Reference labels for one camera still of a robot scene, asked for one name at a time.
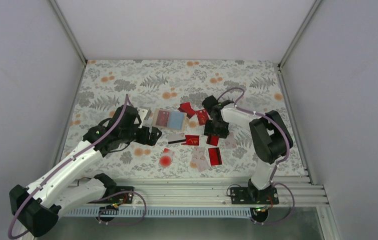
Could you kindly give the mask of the red magnetic stripe card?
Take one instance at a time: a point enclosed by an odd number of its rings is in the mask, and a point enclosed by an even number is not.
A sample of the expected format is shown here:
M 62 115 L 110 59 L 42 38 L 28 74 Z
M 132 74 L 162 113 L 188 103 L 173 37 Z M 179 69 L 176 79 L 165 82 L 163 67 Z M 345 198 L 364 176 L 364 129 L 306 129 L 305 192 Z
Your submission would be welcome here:
M 208 145 L 211 145 L 211 146 L 218 146 L 218 143 L 219 143 L 219 137 L 218 136 L 215 136 L 215 135 L 209 135 L 207 137 L 207 141 L 206 143 Z

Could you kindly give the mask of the beige leather card holder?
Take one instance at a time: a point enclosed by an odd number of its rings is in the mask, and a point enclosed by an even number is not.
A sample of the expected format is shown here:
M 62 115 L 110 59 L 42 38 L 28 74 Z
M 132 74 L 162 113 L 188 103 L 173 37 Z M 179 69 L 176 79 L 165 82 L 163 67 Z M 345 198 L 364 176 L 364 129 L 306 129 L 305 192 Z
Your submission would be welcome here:
M 169 119 L 167 127 L 160 127 L 156 126 L 156 118 L 159 110 L 169 111 Z M 156 109 L 153 115 L 152 126 L 160 128 L 160 129 L 170 129 L 175 131 L 182 131 L 185 128 L 186 123 L 186 114 L 180 111 L 171 111 L 171 110 L 164 110 L 164 109 Z

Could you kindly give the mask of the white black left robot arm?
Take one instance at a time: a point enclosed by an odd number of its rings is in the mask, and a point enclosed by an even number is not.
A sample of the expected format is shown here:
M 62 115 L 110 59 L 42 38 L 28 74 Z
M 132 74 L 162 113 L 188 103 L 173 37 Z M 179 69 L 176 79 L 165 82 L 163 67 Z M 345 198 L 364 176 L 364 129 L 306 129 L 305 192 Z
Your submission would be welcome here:
M 105 173 L 90 177 L 86 183 L 73 189 L 68 186 L 84 170 L 106 155 L 119 152 L 120 146 L 132 142 L 154 146 L 161 131 L 143 125 L 148 111 L 129 105 L 117 108 L 113 117 L 91 127 L 83 139 L 60 163 L 38 180 L 27 186 L 16 185 L 9 192 L 11 211 L 14 215 L 8 236 L 14 224 L 20 222 L 26 231 L 17 238 L 31 233 L 41 237 L 49 232 L 58 220 L 69 211 L 87 203 L 111 202 L 114 198 L 133 194 L 132 190 L 117 190 L 117 184 Z

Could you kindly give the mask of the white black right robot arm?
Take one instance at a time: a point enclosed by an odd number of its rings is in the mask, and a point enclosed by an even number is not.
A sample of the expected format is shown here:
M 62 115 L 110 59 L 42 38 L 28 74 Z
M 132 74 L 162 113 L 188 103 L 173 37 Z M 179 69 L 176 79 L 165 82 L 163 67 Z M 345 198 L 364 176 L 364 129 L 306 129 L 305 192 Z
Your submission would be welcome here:
M 225 139 L 229 136 L 229 125 L 234 124 L 250 131 L 255 153 L 259 157 L 256 169 L 248 181 L 248 198 L 255 204 L 267 197 L 266 189 L 280 163 L 293 147 L 293 140 L 280 116 L 275 111 L 259 113 L 238 107 L 231 100 L 219 102 L 214 96 L 205 98 L 202 106 L 210 119 L 206 121 L 204 134 Z

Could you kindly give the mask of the red VIP card upper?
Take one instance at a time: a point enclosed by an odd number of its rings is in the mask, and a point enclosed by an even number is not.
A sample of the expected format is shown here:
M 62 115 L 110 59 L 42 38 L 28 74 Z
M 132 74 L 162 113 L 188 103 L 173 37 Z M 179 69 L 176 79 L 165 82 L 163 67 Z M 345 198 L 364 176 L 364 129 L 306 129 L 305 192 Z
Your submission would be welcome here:
M 209 120 L 208 112 L 205 109 L 200 109 L 200 110 L 197 110 L 195 113 L 196 113 L 199 125 L 200 126 L 206 125 L 206 122 Z

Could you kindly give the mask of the red vip card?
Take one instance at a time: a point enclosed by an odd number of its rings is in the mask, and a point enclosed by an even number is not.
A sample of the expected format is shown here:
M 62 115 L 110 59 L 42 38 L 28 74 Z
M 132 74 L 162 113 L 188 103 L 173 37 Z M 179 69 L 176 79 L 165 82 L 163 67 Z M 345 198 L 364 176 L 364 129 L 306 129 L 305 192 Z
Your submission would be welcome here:
M 200 126 L 206 125 L 206 122 L 209 120 L 208 112 L 205 109 L 200 109 L 200 110 L 197 110 L 195 113 L 196 113 L 199 125 Z
M 185 141 L 182 145 L 185 146 L 198 146 L 200 144 L 200 136 L 199 135 L 185 135 Z

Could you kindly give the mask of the white floral card right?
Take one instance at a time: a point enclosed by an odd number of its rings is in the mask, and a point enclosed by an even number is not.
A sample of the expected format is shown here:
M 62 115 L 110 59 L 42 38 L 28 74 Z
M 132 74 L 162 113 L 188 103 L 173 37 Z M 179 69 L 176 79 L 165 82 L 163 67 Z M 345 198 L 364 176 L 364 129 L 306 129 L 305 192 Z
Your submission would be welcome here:
M 225 145 L 226 149 L 235 149 L 235 148 L 237 148 L 237 143 L 236 143 L 236 139 L 235 139 L 235 136 L 234 136 L 233 132 L 231 132 L 227 136 L 227 138 L 224 141 L 224 145 Z

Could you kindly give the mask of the white floral card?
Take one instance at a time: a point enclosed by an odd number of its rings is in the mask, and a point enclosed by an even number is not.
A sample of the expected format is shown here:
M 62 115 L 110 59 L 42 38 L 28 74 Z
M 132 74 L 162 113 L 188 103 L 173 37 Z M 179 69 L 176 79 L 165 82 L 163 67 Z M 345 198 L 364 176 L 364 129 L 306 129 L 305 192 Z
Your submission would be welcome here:
M 205 148 L 200 146 L 195 146 L 193 149 L 191 164 L 196 165 L 199 172 L 204 172 L 210 170 L 210 164 L 207 161 L 205 155 Z
M 224 145 L 225 145 L 226 149 L 235 149 L 235 148 L 237 148 L 237 143 L 236 143 L 236 139 L 235 139 L 235 136 L 234 136 L 233 132 L 231 132 L 227 136 L 227 138 L 224 141 Z

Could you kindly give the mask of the red VIP card centre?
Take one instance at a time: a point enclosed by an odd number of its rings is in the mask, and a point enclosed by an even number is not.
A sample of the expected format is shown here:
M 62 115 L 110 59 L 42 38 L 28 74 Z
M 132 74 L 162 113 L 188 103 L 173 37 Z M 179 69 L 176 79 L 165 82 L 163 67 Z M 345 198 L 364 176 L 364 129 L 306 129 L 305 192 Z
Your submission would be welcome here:
M 198 146 L 200 144 L 200 136 L 199 135 L 185 135 L 185 141 L 182 145 L 185 146 Z

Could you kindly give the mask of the red stripe card lower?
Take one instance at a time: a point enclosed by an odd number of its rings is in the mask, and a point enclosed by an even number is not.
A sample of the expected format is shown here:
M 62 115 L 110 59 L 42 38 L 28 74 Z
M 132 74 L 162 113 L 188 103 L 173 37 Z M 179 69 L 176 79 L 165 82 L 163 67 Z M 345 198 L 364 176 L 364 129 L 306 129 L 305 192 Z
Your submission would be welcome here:
M 220 153 L 220 148 L 212 147 L 208 149 L 210 165 L 211 166 L 219 166 L 222 165 L 222 158 Z

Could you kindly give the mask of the white card black stripe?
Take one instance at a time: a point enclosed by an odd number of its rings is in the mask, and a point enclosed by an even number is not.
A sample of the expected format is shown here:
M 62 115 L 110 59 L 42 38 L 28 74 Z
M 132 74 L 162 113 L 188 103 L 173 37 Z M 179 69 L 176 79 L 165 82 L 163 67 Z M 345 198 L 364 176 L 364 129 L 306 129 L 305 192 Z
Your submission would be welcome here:
M 184 133 L 172 133 L 167 135 L 167 143 L 171 144 L 182 144 L 186 142 Z

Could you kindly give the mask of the white card red circle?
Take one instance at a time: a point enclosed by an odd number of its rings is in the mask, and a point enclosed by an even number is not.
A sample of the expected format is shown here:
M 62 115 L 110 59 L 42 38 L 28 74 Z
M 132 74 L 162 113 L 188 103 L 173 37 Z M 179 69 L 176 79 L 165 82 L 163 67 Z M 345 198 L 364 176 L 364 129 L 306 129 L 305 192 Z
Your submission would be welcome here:
M 169 167 L 172 163 L 174 155 L 175 155 L 174 151 L 168 148 L 165 148 L 160 156 L 159 165 L 164 168 Z

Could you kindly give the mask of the white floral card lower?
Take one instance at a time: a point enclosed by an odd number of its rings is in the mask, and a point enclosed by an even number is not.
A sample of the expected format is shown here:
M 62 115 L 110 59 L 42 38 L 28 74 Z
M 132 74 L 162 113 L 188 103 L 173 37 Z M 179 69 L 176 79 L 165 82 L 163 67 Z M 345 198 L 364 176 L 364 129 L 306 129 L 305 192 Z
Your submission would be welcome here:
M 205 155 L 205 148 L 200 146 L 195 146 L 193 149 L 191 164 L 196 165 L 199 172 L 204 172 L 210 170 L 210 164 L 207 161 Z

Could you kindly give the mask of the floral patterned table mat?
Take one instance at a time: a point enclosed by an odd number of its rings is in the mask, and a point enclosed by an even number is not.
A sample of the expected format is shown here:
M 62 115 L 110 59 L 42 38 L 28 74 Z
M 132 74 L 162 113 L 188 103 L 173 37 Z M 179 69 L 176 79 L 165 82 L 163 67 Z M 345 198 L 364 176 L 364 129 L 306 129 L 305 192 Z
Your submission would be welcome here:
M 63 156 L 67 156 L 83 135 L 101 120 L 110 118 L 128 96 L 135 107 L 175 111 L 189 102 L 194 110 L 202 108 L 208 96 L 236 100 L 251 111 L 278 111 L 289 131 L 288 117 L 278 76 L 269 61 L 243 60 L 89 60 L 70 121 Z M 92 164 L 83 177 L 105 173 L 114 179 L 174 179 L 250 177 L 258 156 L 250 132 L 230 125 L 237 148 L 226 149 L 223 139 L 218 147 L 222 165 L 199 172 L 191 164 L 193 146 L 168 144 L 170 129 L 164 129 L 155 146 L 132 143 L 121 146 Z M 159 165 L 165 148 L 175 152 L 169 167 Z

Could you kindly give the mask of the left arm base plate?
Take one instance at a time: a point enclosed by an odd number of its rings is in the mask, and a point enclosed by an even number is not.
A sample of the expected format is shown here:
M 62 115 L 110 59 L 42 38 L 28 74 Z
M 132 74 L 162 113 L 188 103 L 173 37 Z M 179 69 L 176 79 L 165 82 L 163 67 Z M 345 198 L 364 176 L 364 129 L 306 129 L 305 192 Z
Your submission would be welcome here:
M 133 186 L 117 186 L 115 190 L 111 191 L 110 193 L 106 193 L 104 200 L 100 201 L 92 201 L 91 203 L 94 204 L 131 204 L 133 201 L 133 194 L 130 192 L 126 193 L 121 193 L 121 194 L 116 194 L 114 196 L 111 196 L 115 193 L 118 192 L 123 192 L 123 191 L 133 191 L 134 187 Z

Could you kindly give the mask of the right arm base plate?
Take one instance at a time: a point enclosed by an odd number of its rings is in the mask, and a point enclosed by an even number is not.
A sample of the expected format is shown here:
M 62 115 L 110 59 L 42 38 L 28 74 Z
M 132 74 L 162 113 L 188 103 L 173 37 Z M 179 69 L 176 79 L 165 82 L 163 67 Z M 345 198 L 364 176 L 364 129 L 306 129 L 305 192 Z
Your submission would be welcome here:
M 231 187 L 230 198 L 233 205 L 277 205 L 277 189 L 269 186 L 263 190 L 248 187 Z

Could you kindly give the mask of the aluminium rail frame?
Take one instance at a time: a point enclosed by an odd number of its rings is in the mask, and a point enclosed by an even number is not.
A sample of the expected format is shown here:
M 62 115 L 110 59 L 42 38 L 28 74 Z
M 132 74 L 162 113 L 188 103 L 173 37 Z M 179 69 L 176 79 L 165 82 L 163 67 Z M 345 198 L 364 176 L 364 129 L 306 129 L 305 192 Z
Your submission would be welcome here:
M 322 207 L 329 204 L 325 189 L 304 177 L 277 177 L 275 207 Z M 117 179 L 119 186 L 131 186 L 149 207 L 231 207 L 234 188 L 245 186 L 246 177 Z

